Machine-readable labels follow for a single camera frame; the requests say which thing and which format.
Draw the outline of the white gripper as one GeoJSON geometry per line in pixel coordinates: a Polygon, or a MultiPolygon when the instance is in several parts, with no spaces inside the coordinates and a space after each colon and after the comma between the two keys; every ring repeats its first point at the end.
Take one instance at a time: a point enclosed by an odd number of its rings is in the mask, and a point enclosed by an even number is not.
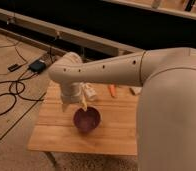
{"type": "Polygon", "coordinates": [[[70,104],[80,104],[80,107],[87,111],[87,102],[79,83],[61,84],[60,90],[63,111],[66,111],[70,104]]]}

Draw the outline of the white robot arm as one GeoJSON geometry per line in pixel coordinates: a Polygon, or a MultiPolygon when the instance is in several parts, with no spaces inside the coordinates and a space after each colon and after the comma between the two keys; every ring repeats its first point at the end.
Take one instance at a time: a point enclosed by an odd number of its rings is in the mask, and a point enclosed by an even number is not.
{"type": "Polygon", "coordinates": [[[69,52],[49,69],[63,102],[82,99],[82,82],[139,86],[139,171],[196,171],[196,49],[148,50],[83,62],[69,52]]]}

